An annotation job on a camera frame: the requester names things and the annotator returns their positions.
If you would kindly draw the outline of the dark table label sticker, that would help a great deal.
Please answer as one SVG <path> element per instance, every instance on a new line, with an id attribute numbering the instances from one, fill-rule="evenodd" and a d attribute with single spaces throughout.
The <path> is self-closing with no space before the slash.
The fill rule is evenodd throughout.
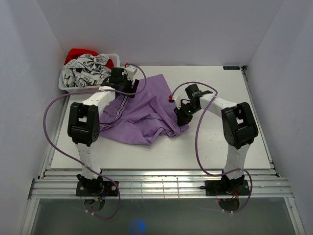
<path id="1" fill-rule="evenodd" d="M 224 70 L 240 70 L 240 66 L 223 66 Z"/>

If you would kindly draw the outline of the red garment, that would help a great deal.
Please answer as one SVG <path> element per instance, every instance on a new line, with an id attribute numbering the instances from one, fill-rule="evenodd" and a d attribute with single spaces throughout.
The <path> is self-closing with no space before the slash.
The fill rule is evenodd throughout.
<path id="1" fill-rule="evenodd" d="M 65 58 L 64 65 L 69 63 L 71 60 L 77 59 L 79 56 L 84 55 L 84 54 L 91 54 L 92 56 L 98 56 L 99 55 L 99 53 L 97 53 L 96 51 L 92 51 L 92 50 L 88 50 L 88 49 L 81 49 L 81 48 L 72 48 L 68 52 L 68 54 Z M 109 59 L 105 66 L 109 69 L 112 69 L 114 67 L 114 65 L 116 65 L 116 63 L 112 59 Z"/>

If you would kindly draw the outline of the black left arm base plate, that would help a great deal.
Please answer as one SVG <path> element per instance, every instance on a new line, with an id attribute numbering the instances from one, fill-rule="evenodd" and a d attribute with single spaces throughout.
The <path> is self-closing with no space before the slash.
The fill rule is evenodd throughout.
<path id="1" fill-rule="evenodd" d="M 96 183 L 95 185 L 78 182 L 75 195 L 79 197 L 99 197 L 103 195 L 115 197 L 118 195 L 118 191 L 117 186 L 111 181 L 102 181 L 100 183 Z"/>

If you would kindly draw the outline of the purple trousers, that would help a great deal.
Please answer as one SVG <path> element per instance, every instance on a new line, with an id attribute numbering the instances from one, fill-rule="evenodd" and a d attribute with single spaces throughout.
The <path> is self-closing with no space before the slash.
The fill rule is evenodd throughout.
<path id="1" fill-rule="evenodd" d="M 152 145 L 158 136 L 179 137 L 188 125 L 177 124 L 171 90 L 162 74 L 141 80 L 134 98 L 118 96 L 99 118 L 100 136 L 132 145 Z"/>

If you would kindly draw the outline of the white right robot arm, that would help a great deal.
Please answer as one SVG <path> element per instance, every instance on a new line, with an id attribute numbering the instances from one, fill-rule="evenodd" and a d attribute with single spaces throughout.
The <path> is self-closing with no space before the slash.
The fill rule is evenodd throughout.
<path id="1" fill-rule="evenodd" d="M 177 86 L 169 95 L 168 102 L 175 104 L 174 112 L 179 127 L 191 122 L 193 115 L 203 110 L 199 119 L 195 152 L 201 170 L 211 176 L 202 167 L 198 152 L 198 137 L 201 121 L 209 111 L 222 120 L 224 139 L 228 144 L 226 164 L 222 177 L 221 189 L 226 194 L 233 194 L 238 188 L 238 180 L 244 179 L 244 165 L 247 152 L 258 136 L 259 130 L 248 103 L 234 103 L 218 97 L 218 91 L 202 82 L 185 82 Z"/>

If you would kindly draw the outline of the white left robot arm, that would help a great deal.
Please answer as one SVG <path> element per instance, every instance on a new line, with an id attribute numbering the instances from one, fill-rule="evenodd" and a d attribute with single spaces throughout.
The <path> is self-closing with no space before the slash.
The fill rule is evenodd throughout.
<path id="1" fill-rule="evenodd" d="M 104 79 L 98 92 L 83 102 L 74 102 L 70 106 L 67 134 L 75 143 L 83 163 L 82 173 L 77 178 L 87 185 L 87 190 L 92 195 L 100 195 L 104 189 L 99 176 L 101 169 L 91 157 L 91 145 L 100 135 L 100 115 L 121 92 L 127 94 L 126 98 L 135 96 L 139 85 L 139 80 L 134 79 L 136 72 L 137 68 L 132 65 L 114 67 L 111 76 Z"/>

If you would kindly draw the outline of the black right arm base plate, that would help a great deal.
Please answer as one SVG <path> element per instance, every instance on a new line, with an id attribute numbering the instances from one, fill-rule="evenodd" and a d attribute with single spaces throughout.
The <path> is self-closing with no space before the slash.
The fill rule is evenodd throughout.
<path id="1" fill-rule="evenodd" d="M 205 190 L 207 196 L 248 196 L 250 193 L 247 180 L 234 186 L 228 186 L 222 180 L 207 180 L 202 189 Z"/>

